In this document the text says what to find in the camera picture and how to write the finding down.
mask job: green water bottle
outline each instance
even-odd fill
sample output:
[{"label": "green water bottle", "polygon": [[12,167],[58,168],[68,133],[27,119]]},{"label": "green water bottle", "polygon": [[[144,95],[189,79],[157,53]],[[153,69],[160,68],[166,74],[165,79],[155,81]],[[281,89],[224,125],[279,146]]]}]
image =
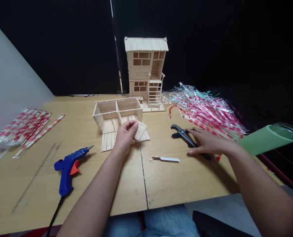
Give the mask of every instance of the green water bottle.
[{"label": "green water bottle", "polygon": [[286,123],[267,125],[237,141],[251,155],[258,155],[293,142],[293,126]]}]

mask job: clear ruler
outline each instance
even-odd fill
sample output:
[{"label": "clear ruler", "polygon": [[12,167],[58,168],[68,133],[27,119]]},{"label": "clear ruler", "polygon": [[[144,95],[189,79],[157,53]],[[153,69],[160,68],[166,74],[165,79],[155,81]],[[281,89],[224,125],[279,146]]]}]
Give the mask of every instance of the clear ruler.
[{"label": "clear ruler", "polygon": [[40,183],[40,180],[42,177],[47,173],[47,168],[51,164],[51,161],[53,157],[55,156],[55,153],[57,153],[57,150],[60,148],[61,143],[55,143],[53,144],[52,148],[50,149],[49,153],[43,160],[41,166],[37,170],[36,174],[32,178],[31,182],[27,186],[26,190],[22,194],[22,196],[19,198],[17,204],[15,205],[12,213],[19,214],[22,213],[27,206],[32,194],[35,192],[36,188],[38,187],[38,184]]}]

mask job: black power cord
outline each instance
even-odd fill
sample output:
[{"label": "black power cord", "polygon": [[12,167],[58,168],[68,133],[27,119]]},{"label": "black power cord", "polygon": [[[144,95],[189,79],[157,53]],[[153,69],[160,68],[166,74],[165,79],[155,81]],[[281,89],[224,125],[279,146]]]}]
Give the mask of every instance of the black power cord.
[{"label": "black power cord", "polygon": [[49,235],[50,235],[50,231],[51,231],[51,228],[52,228],[53,222],[55,221],[55,218],[57,217],[57,215],[58,215],[58,213],[59,213],[59,211],[60,211],[60,207],[62,206],[65,197],[66,197],[66,196],[62,196],[61,199],[60,199],[60,201],[59,201],[58,207],[57,207],[57,209],[55,210],[55,213],[54,213],[54,215],[53,215],[53,217],[52,217],[52,220],[51,220],[51,222],[50,222],[50,225],[49,225],[49,228],[48,228],[48,231],[47,231],[47,235],[46,235],[46,237],[49,237]]}]

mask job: left hand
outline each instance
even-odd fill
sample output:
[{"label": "left hand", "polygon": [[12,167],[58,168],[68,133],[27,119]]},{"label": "left hand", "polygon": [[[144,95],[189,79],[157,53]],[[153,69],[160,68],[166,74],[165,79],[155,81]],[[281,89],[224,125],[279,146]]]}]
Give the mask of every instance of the left hand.
[{"label": "left hand", "polygon": [[130,144],[134,134],[138,129],[138,123],[135,120],[127,121],[118,128],[116,142],[113,150],[120,152],[123,156],[127,155],[130,150]]}]

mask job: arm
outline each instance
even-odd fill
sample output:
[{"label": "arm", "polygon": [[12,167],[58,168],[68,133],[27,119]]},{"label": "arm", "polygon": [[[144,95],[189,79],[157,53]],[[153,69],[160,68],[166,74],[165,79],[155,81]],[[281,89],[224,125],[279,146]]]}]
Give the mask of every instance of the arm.
[{"label": "arm", "polygon": [[74,205],[57,237],[101,236],[113,203],[123,159],[129,153],[137,129],[136,121],[128,121],[119,127],[114,148]]},{"label": "arm", "polygon": [[238,181],[243,200],[262,236],[293,236],[293,199],[239,144],[194,127],[187,129],[201,146],[190,154],[225,154]]}]

